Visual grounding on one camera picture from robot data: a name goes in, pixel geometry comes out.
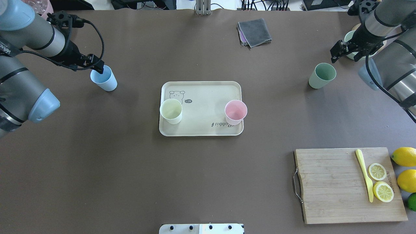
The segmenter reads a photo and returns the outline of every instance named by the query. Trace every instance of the lemon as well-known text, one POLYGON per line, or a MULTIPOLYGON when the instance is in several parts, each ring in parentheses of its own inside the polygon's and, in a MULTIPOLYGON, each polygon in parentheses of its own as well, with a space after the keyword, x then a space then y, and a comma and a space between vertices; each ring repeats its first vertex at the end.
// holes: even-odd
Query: lemon
POLYGON ((407 207, 413 211, 416 211, 416 193, 410 194, 409 198, 407 199, 407 207))
POLYGON ((400 173, 397 177, 397 184, 406 192, 416 192, 416 170, 409 169, 400 173))
POLYGON ((373 193, 382 202, 391 202, 394 197, 393 189, 384 181, 374 184, 373 193))
POLYGON ((412 147, 400 147, 391 155, 391 159, 403 167, 416 166, 416 149, 412 147))
POLYGON ((371 178, 375 180, 383 180, 387 176, 386 169, 378 163, 373 163, 368 167, 371 178))

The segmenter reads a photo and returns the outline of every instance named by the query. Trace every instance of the yellow knife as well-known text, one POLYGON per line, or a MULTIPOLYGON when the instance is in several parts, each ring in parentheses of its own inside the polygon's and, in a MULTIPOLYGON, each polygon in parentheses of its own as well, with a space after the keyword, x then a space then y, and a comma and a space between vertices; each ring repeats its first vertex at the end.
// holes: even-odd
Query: yellow knife
POLYGON ((363 152, 360 149, 357 149, 355 151, 355 154, 357 155, 358 162, 360 163, 361 170, 363 171, 365 184, 367 186, 368 200, 370 202, 373 202, 373 198, 374 198, 374 194, 373 194, 373 181, 367 175, 367 170, 366 170, 366 167, 365 167, 363 152))

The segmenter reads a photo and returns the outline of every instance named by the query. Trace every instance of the cutting board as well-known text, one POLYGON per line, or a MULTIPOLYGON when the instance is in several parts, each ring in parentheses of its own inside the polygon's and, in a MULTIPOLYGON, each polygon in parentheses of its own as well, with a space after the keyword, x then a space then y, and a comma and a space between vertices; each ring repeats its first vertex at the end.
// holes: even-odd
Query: cutting board
POLYGON ((394 191, 391 202, 374 197, 373 203, 368 200, 356 149, 295 151, 306 224, 407 221, 387 148, 360 148, 367 170, 375 162, 383 165, 387 171, 383 181, 394 191))

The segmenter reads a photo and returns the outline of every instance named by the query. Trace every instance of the towel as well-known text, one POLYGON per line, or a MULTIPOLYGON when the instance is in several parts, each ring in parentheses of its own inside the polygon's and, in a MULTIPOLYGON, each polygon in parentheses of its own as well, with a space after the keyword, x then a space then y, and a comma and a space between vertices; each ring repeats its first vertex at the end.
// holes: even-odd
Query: towel
POLYGON ((258 20, 238 22, 238 34, 241 45, 249 45, 250 48, 272 40, 266 22, 263 18, 258 20))

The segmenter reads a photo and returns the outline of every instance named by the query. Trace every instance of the cutting board handle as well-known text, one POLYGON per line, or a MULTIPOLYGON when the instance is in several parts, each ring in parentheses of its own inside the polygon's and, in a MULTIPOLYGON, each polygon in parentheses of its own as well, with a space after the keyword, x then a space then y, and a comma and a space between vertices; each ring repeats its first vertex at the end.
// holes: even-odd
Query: cutting board handle
POLYGON ((295 172, 294 172, 294 174, 293 174, 293 180, 292 180, 292 182, 293 182, 293 191, 295 192, 296 196, 298 197, 298 199, 299 199, 300 203, 301 203, 301 204, 303 204, 303 200, 302 200, 302 198, 300 197, 300 195, 299 195, 299 194, 297 194, 297 191, 296 191, 295 176, 298 174, 298 172, 299 172, 299 168, 298 168, 298 167, 296 167, 295 172))

